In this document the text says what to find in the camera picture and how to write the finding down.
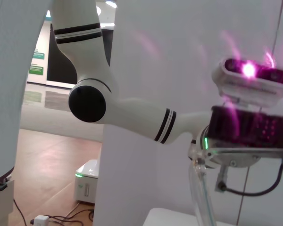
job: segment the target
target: floor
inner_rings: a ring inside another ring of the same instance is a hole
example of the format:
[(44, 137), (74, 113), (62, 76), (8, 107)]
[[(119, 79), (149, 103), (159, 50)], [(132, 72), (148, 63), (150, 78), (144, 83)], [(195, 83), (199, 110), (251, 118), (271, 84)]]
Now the floor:
[[(97, 159), (100, 149), (101, 143), (96, 141), (20, 130), (12, 177), (15, 200), (28, 225), (37, 215), (66, 216), (75, 207), (73, 213), (92, 208), (82, 204), (77, 206), (73, 199), (75, 171), (88, 160)], [(76, 219), (92, 225), (87, 212)], [(24, 225), (16, 208), (9, 216), (9, 225)]]
[(102, 142), (104, 126), (86, 123), (74, 117), (68, 107), (69, 92), (67, 89), (27, 84), (20, 127)]

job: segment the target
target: white table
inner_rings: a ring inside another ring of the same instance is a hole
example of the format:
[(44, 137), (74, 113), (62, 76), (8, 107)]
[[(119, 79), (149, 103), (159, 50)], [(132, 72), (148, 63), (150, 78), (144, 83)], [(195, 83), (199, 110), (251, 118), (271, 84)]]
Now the white table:
[[(233, 226), (217, 222), (218, 226)], [(151, 209), (143, 226), (198, 226), (195, 216), (162, 208)]]

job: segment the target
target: green led light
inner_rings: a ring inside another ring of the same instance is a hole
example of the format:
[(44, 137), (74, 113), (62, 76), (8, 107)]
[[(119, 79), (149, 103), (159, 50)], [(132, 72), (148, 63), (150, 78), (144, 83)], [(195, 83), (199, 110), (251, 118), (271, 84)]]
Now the green led light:
[(208, 138), (204, 138), (205, 149), (208, 149)]

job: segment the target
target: screw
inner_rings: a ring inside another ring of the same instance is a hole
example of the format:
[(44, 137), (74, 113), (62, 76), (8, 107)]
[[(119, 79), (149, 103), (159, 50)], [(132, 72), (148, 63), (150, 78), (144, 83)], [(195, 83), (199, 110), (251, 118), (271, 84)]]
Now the screw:
[(230, 166), (232, 166), (232, 167), (237, 167), (236, 161), (235, 161), (235, 160), (231, 160), (231, 161), (230, 161)]

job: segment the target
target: white robotic arm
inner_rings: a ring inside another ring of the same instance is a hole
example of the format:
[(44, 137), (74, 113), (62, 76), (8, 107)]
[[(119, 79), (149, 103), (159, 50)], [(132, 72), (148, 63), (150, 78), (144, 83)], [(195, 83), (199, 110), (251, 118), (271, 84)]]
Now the white robotic arm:
[(173, 142), (183, 132), (196, 137), (209, 124), (210, 112), (177, 114), (142, 99), (118, 97), (95, 0), (55, 0), (51, 16), (58, 48), (77, 71), (69, 107), (78, 119), (116, 125), (162, 144)]

